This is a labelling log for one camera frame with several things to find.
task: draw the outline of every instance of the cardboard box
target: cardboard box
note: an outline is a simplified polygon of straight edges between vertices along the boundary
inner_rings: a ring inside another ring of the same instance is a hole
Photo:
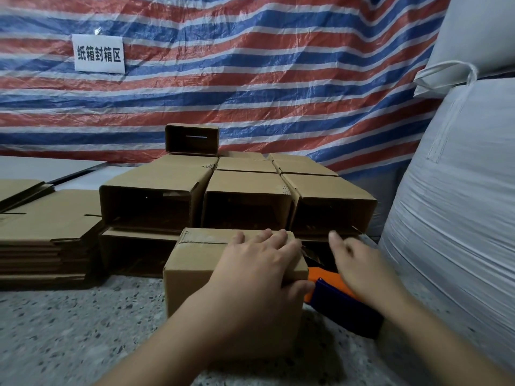
[[[117,229],[181,233],[200,223],[202,198],[212,170],[143,165],[100,187],[106,224]]]
[[[102,262],[111,274],[159,278],[178,239],[178,235],[109,228],[99,238]]]
[[[231,152],[225,150],[219,153],[220,157],[233,157],[233,158],[249,158],[266,160],[265,156],[257,152]]]
[[[377,205],[368,192],[338,176],[281,176],[293,198],[289,229],[301,239],[364,233]]]
[[[0,285],[83,282],[101,274],[98,192],[62,190],[0,214]]]
[[[166,308],[170,317],[182,303],[202,288],[218,264],[223,249],[236,230],[186,228],[181,234],[163,270]],[[244,231],[249,239],[259,231]],[[293,234],[288,233],[288,240]],[[285,283],[307,279],[304,258],[294,260],[285,273]],[[283,309],[276,322],[262,331],[242,336],[219,354],[218,359],[243,359],[279,356],[287,352],[295,339],[302,313],[302,301]]]
[[[312,160],[291,161],[284,158],[275,158],[272,163],[280,175],[293,173],[297,175],[338,176],[336,172]]]
[[[216,170],[263,173],[277,172],[274,165],[267,160],[233,157],[221,157],[216,166]]]
[[[301,156],[297,154],[285,154],[285,153],[269,153],[267,160],[274,161],[275,159],[282,159],[284,161],[296,161],[296,162],[314,162],[307,156]]]
[[[51,184],[39,180],[0,179],[0,213],[54,192]]]
[[[166,154],[156,158],[150,165],[176,165],[183,167],[202,167],[215,169],[218,157],[186,156],[179,154]]]
[[[277,173],[215,170],[204,196],[202,227],[286,228],[292,197]]]
[[[217,156],[218,140],[216,126],[167,124],[165,127],[165,148],[172,154]]]

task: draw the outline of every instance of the forearm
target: forearm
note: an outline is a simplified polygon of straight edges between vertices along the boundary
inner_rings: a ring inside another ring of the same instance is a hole
[[[446,386],[513,386],[513,379],[451,331],[415,298],[407,300],[392,321],[407,336],[429,370]]]
[[[96,386],[189,385],[209,364],[217,342],[205,320],[186,301],[143,345],[126,357]]]

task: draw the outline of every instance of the box opening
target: box opening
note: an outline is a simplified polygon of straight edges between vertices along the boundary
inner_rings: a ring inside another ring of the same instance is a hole
[[[367,200],[301,199],[290,230],[297,236],[328,235],[336,230],[343,235],[360,234],[355,227],[366,227],[369,209]]]
[[[208,192],[203,227],[280,230],[285,228],[290,196]]]
[[[218,129],[169,124],[165,128],[165,147],[174,154],[216,156]]]
[[[104,187],[105,220],[116,228],[180,233],[190,222],[190,193]]]
[[[103,236],[102,261],[111,274],[162,277],[175,241]]]

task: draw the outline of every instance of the striped tarp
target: striped tarp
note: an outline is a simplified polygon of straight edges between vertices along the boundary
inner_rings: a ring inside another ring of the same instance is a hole
[[[148,162],[166,123],[349,178],[405,165],[449,0],[0,0],[0,154]],[[76,72],[71,34],[124,38],[126,75]]]

